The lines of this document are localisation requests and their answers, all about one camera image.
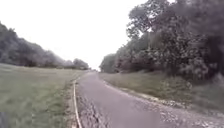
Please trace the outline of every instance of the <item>overcast sky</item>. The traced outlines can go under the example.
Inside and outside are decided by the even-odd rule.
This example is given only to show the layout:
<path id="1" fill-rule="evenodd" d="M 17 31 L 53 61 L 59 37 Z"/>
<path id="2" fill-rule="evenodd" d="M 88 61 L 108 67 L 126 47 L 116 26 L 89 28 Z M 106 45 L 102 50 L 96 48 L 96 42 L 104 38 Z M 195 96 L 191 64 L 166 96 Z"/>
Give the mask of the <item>overcast sky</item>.
<path id="1" fill-rule="evenodd" d="M 98 68 L 127 43 L 129 11 L 147 0 L 0 0 L 0 21 L 63 59 Z"/>

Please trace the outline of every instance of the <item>forest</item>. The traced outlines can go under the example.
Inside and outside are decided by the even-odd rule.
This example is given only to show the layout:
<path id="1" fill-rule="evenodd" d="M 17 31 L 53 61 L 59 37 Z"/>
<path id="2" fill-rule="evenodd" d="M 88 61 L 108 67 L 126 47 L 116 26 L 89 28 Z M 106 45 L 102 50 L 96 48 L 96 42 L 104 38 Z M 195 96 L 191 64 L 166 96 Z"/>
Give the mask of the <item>forest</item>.
<path id="1" fill-rule="evenodd" d="M 102 72 L 162 71 L 186 80 L 224 75 L 223 0 L 148 0 L 129 13 L 129 41 Z"/>
<path id="2" fill-rule="evenodd" d="M 88 64 L 80 59 L 64 60 L 40 45 L 19 38 L 13 29 L 0 23 L 0 63 L 26 67 L 71 68 L 86 70 Z"/>

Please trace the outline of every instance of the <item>road edge line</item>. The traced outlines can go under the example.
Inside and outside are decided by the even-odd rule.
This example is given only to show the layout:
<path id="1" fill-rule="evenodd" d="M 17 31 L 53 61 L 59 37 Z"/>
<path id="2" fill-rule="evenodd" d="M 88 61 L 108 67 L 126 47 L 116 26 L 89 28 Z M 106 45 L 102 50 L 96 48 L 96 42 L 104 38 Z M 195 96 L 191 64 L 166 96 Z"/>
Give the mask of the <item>road edge line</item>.
<path id="1" fill-rule="evenodd" d="M 78 114 L 78 107 L 77 107 L 77 100 L 76 100 L 76 93 L 75 93 L 75 86 L 77 85 L 77 81 L 80 79 L 81 77 L 77 78 L 76 80 L 73 81 L 73 99 L 74 99 L 74 106 L 75 106 L 75 116 L 76 116 L 76 121 L 77 121 L 77 125 L 78 128 L 82 128 L 81 122 L 80 122 L 80 118 L 79 118 L 79 114 Z"/>

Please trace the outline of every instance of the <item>road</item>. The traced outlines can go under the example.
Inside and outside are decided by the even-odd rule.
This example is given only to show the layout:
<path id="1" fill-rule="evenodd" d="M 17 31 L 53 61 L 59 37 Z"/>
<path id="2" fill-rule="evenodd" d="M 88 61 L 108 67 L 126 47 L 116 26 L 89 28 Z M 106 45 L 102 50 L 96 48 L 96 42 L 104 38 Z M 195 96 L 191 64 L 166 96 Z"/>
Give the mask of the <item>road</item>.
<path id="1" fill-rule="evenodd" d="M 83 128 L 224 128 L 224 120 L 132 96 L 87 73 L 76 85 Z"/>

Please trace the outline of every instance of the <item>grassy verge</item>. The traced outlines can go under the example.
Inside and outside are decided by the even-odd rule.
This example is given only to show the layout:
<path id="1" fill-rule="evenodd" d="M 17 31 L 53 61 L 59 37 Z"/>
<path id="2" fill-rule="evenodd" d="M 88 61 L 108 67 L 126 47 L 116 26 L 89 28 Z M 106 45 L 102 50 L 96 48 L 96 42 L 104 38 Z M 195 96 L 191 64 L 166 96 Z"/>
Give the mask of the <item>grassy verge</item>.
<path id="1" fill-rule="evenodd" d="M 66 92 L 82 73 L 0 64 L 0 127 L 65 128 Z"/>
<path id="2" fill-rule="evenodd" d="M 148 94 L 164 100 L 184 103 L 188 108 L 199 112 L 217 110 L 224 112 L 224 89 L 212 84 L 192 86 L 191 83 L 178 78 L 167 77 L 160 72 L 100 74 L 108 83 Z"/>

